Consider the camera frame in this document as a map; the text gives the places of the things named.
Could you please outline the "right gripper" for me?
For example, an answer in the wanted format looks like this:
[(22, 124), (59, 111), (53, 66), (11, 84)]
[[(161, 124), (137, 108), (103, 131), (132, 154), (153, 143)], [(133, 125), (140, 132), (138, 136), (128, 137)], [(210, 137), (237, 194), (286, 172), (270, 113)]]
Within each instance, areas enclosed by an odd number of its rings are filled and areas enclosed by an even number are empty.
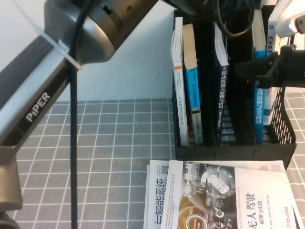
[(280, 55), (273, 52), (253, 61), (237, 63), (234, 74), (239, 78), (255, 78), (258, 87), (304, 87), (305, 51), (297, 50), (294, 44), (285, 45)]

